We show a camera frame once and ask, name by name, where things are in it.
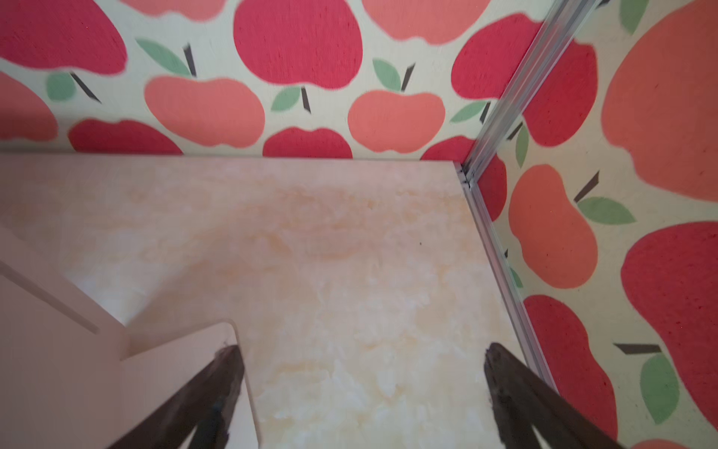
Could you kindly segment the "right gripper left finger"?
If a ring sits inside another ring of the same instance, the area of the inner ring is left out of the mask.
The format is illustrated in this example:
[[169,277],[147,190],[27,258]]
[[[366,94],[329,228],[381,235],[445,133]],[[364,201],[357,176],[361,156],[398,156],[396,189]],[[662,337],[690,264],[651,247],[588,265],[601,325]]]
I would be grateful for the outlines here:
[[241,395],[245,366],[237,344],[214,359],[113,448],[227,447],[230,425]]

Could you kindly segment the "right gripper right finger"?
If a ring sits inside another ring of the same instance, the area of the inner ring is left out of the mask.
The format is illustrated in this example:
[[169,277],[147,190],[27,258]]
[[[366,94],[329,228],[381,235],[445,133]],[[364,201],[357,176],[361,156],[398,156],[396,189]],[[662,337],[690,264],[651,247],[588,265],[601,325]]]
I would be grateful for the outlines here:
[[498,342],[484,373],[501,443],[507,448],[619,448],[621,445],[561,398]]

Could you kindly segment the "white menu rack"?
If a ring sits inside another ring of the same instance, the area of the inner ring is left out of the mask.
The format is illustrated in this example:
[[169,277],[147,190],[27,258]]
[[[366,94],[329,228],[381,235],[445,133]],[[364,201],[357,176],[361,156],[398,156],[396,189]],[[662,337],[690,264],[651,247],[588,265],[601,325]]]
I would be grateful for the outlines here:
[[[237,344],[229,322],[131,355],[124,325],[9,230],[1,233],[1,445],[113,448]],[[246,381],[224,448],[256,448]]]

